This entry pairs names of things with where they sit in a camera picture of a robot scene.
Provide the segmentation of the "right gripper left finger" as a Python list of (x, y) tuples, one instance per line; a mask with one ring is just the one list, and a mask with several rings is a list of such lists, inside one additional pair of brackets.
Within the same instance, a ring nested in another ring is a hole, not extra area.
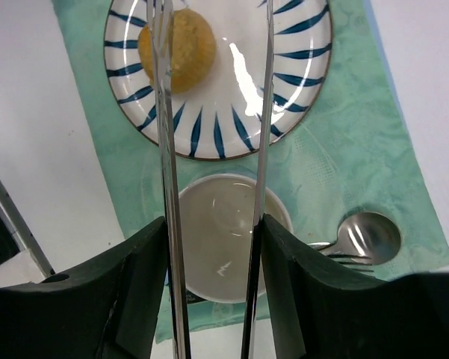
[(149, 358), (166, 270), (158, 218), (42, 283), (0, 289), (0, 358)]

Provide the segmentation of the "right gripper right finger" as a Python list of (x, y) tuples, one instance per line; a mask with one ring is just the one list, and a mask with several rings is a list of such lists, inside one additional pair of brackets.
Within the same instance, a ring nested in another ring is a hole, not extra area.
[(449, 358), (449, 272), (379, 280), (270, 215), (261, 255), (278, 358)]

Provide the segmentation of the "round muffin front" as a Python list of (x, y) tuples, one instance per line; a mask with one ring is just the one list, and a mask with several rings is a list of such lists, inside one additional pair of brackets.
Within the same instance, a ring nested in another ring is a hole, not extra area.
[(211, 70), (217, 44), (211, 26), (194, 10), (174, 12), (171, 93), (197, 86)]

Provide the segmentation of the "metal tongs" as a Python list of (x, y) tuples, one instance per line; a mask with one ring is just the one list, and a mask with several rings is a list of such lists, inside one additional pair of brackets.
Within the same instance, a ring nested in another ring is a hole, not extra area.
[[(171, 58), (173, 50), (173, 3), (150, 1), (146, 9), (152, 53), (158, 146), (161, 152), (161, 175), (164, 209), (168, 232), (170, 300), (173, 317), (173, 351), (175, 358), (191, 357), (188, 308), (185, 297), (185, 268), (182, 229), (176, 173), (173, 110), (171, 103)], [(253, 358), (258, 299), (258, 279), (263, 239), (263, 217), (266, 195), (267, 152), (273, 112), (273, 2), (267, 2), (267, 53), (264, 73), (264, 96), (261, 112), (261, 134), (253, 213), (253, 232), (247, 279), (246, 309), (241, 344), (241, 357)]]

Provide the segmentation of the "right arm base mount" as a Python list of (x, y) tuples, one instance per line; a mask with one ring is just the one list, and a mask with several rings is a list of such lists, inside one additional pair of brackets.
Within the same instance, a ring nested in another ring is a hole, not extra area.
[(31, 252), (32, 258), (46, 277), (55, 274), (51, 263), (0, 180), (0, 265), (26, 250)]

